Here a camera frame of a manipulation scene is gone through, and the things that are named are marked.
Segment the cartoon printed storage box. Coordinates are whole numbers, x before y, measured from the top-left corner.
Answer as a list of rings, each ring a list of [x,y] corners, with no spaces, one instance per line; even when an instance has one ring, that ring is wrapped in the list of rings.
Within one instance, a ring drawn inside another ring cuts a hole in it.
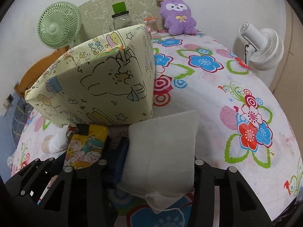
[[[134,124],[152,117],[154,77],[152,37],[140,24],[69,49],[25,99],[60,127]]]

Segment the white tissue brown pack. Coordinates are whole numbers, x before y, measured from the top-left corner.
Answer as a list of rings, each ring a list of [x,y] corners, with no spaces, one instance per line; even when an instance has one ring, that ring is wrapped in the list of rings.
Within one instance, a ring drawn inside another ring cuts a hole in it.
[[[54,135],[48,135],[44,138],[41,148],[46,154],[55,154],[68,148],[66,141],[68,126],[59,128],[58,132]]]

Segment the yellow cartoon pouch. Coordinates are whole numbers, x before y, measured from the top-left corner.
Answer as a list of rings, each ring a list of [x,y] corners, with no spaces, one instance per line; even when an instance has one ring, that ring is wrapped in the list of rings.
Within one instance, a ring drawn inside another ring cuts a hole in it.
[[[78,124],[72,135],[63,169],[84,169],[96,163],[102,155],[108,138],[106,126]]]

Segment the grey plaid blanket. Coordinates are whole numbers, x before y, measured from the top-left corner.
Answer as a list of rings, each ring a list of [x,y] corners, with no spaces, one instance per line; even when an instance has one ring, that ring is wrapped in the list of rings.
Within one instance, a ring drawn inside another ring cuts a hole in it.
[[[27,119],[29,118],[33,106],[26,103],[23,98],[20,98],[15,106],[15,112],[12,119],[12,136],[14,139],[20,138],[23,128],[26,125]]]

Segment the floral tablecloth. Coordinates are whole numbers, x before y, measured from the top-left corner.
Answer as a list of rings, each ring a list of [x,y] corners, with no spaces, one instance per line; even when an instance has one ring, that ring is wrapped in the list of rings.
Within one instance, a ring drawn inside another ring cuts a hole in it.
[[[60,60],[88,63],[116,45],[118,33],[88,40],[68,50]],[[200,113],[196,153],[209,165],[235,166],[260,199],[274,226],[302,226],[302,158],[292,127],[266,85],[233,52],[210,36],[153,36],[156,80],[154,117],[188,110]],[[18,103],[23,124],[11,176],[34,159],[57,158],[41,145],[62,129],[30,105]],[[156,214],[143,199],[114,189],[110,197],[119,211],[119,226],[181,226],[181,217]]]

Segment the wooden chair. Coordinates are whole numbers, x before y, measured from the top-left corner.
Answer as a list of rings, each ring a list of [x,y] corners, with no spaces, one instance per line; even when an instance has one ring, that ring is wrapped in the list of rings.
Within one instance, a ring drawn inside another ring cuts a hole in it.
[[[42,58],[36,62],[22,77],[20,83],[14,86],[15,92],[20,98],[25,97],[25,92],[30,89],[37,79],[47,70],[47,68],[55,62],[62,54],[67,52],[69,46],[55,50],[49,56]]]

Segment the white standing fan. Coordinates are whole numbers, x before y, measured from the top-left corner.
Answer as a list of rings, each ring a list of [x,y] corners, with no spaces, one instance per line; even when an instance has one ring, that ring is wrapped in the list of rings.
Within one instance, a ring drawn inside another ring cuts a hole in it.
[[[239,33],[248,43],[245,50],[247,60],[256,70],[268,71],[278,66],[283,57],[284,44],[275,30],[258,30],[252,23],[244,22]]]

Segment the green desk fan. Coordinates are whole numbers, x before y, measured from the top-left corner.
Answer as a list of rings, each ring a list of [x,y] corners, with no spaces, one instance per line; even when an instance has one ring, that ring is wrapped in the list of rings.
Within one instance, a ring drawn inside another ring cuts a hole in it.
[[[48,6],[38,21],[37,33],[41,42],[52,49],[79,45],[81,17],[77,6],[57,2]]]

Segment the glass mason jar mug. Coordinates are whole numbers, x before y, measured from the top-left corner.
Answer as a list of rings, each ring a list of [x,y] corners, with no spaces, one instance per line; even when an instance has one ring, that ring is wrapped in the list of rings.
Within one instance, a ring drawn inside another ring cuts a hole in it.
[[[133,25],[131,17],[129,16],[129,11],[124,11],[114,14],[112,18],[113,18],[113,28],[115,30],[130,27]]]

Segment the cotton swab container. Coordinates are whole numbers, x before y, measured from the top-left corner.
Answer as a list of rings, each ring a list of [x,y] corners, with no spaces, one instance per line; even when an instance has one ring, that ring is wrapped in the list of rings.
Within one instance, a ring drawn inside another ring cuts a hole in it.
[[[144,19],[143,22],[147,26],[147,30],[148,30],[150,35],[155,35],[155,34],[158,33],[157,18],[156,17]]]

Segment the green cup on jar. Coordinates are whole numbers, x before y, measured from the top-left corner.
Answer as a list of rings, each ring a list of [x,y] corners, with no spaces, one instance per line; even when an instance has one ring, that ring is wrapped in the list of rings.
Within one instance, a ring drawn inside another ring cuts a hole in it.
[[[113,9],[114,14],[119,14],[119,13],[127,11],[126,5],[124,2],[119,2],[119,3],[113,4],[112,9]]]

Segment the purple plush toy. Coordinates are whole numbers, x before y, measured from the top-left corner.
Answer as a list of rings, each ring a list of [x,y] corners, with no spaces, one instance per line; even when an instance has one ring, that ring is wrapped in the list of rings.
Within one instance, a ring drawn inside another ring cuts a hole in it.
[[[164,19],[164,27],[172,36],[195,35],[196,21],[191,9],[183,0],[165,0],[160,3],[160,15]]]

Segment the wall socket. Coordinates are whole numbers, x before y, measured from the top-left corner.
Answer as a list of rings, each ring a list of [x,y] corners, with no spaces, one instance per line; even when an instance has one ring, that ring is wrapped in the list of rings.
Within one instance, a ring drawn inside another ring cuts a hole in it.
[[[3,106],[5,107],[6,110],[8,110],[10,108],[13,100],[14,100],[14,97],[11,94],[9,94],[9,96],[6,98],[6,100],[3,103]]]

